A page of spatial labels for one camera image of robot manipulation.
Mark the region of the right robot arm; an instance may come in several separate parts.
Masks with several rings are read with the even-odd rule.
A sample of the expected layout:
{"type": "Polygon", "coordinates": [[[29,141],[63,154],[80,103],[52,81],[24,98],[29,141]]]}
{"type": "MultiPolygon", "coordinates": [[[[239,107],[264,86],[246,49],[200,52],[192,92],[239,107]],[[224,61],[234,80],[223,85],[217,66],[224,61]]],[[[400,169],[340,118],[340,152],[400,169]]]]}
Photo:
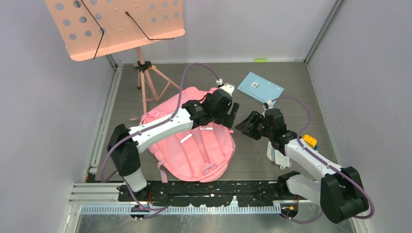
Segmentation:
{"type": "Polygon", "coordinates": [[[358,171],[331,162],[307,145],[301,136],[287,129],[279,109],[268,109],[263,114],[253,111],[235,128],[254,140],[268,138],[273,149],[312,175],[313,179],[308,179],[300,172],[292,171],[279,176],[276,188],[281,198],[298,195],[310,200],[321,207],[332,223],[372,211],[358,171]]]}

